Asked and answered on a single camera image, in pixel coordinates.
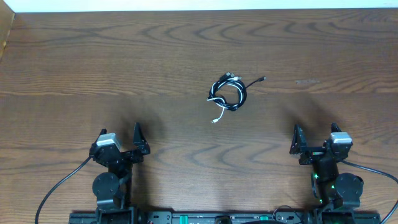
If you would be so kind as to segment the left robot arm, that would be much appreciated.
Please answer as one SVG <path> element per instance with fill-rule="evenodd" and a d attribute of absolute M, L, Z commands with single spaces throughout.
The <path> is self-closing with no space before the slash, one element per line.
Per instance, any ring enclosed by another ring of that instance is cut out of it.
<path fill-rule="evenodd" d="M 91 145 L 89 156 L 108 170 L 93 181 L 92 190 L 96 196 L 97 223 L 139 223 L 141 216 L 131 205 L 131 179 L 134 164 L 144 161 L 150 154 L 141 125 L 134 125 L 133 145 L 130 151 L 121 151 L 116 134 L 102 129 Z"/>

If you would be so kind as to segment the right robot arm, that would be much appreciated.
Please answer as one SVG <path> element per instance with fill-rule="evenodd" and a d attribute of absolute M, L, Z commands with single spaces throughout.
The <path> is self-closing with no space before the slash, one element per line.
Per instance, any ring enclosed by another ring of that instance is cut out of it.
<path fill-rule="evenodd" d="M 347 157 L 353 140 L 336 123 L 322 146 L 309 146 L 303 129 L 294 126 L 289 153 L 299 155 L 300 165 L 311 165 L 312 190 L 320 206 L 303 214 L 304 223 L 354 223 L 354 209 L 360 206 L 362 178 L 352 173 L 340 173 L 338 163 Z"/>

